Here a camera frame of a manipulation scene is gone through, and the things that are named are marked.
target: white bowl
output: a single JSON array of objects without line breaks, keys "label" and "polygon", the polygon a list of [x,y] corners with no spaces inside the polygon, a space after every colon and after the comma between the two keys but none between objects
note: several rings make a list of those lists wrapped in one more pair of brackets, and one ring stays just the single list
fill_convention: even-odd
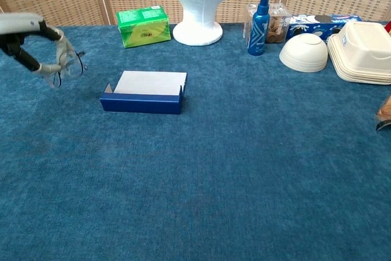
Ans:
[{"label": "white bowl", "polygon": [[300,34],[289,39],[280,52],[280,60],[299,72],[313,73],[325,68],[327,46],[314,34]]}]

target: clear plastic container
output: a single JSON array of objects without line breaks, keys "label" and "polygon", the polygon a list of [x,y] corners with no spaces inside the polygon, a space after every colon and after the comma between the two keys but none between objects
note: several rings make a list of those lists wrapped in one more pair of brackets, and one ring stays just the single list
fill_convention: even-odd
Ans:
[{"label": "clear plastic container", "polygon": [[[244,8],[243,38],[248,44],[252,27],[252,17],[257,11],[257,4],[247,4]],[[270,22],[267,43],[283,43],[287,37],[292,14],[282,3],[269,5]]]}]

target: red object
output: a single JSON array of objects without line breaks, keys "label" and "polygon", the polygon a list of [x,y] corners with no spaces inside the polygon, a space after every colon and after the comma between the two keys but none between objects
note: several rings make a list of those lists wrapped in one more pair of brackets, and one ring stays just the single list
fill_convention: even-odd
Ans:
[{"label": "red object", "polygon": [[391,34],[391,21],[385,26],[386,31]]}]

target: spray bottle cap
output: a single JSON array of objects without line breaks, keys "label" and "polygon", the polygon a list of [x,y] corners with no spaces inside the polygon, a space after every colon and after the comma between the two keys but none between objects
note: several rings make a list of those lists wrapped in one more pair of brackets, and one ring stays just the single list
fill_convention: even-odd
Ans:
[{"label": "spray bottle cap", "polygon": [[269,0],[260,1],[258,5],[257,13],[259,15],[266,15],[269,13]]}]

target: robotic arm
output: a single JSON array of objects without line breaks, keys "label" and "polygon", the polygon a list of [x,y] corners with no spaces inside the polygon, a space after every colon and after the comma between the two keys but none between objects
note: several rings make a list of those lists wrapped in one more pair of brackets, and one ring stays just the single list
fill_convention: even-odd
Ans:
[{"label": "robotic arm", "polygon": [[[56,64],[41,64],[22,49],[24,38],[29,35],[46,37],[56,44]],[[67,57],[78,57],[64,33],[47,26],[44,19],[35,13],[0,13],[0,49],[23,64],[28,70],[44,76],[67,69]]]}]

